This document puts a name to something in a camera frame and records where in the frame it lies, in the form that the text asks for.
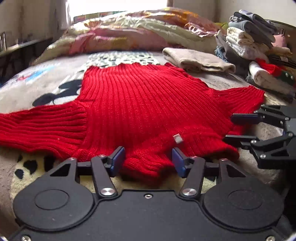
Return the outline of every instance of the folded beige sweater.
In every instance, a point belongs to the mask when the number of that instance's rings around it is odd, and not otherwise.
[[[164,58],[187,71],[235,73],[235,65],[226,63],[217,56],[191,49],[164,48]]]

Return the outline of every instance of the clothing label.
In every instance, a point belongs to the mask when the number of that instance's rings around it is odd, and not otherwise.
[[[287,63],[289,62],[288,58],[283,57],[283,56],[280,56],[280,57],[281,57],[281,60],[282,60],[282,61],[285,61],[285,62],[287,62]]]

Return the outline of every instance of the black spot pattern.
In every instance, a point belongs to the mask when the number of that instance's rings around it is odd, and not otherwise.
[[[15,175],[20,179],[22,180],[23,177],[24,177],[24,171],[22,169],[16,169],[15,170]]]
[[[17,162],[20,162],[22,160],[22,155],[19,155]]]
[[[48,172],[54,167],[54,161],[56,158],[52,155],[47,155],[44,157],[44,171]]]
[[[30,175],[32,175],[34,172],[36,172],[37,167],[38,167],[36,160],[27,160],[24,162],[23,166],[30,171]]]

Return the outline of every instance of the sweater sleeve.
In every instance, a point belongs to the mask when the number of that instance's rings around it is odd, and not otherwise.
[[[0,114],[0,145],[66,159],[83,142],[86,122],[85,108],[76,102]]]

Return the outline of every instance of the red sweater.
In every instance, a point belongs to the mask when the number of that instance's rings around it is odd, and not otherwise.
[[[157,181],[173,169],[166,153],[177,146],[173,136],[178,133],[186,155],[238,158],[237,150],[222,141],[243,131],[230,117],[253,112],[263,95],[253,86],[214,90],[171,64],[92,66],[74,101],[0,114],[0,145],[78,161],[124,146],[122,173]]]

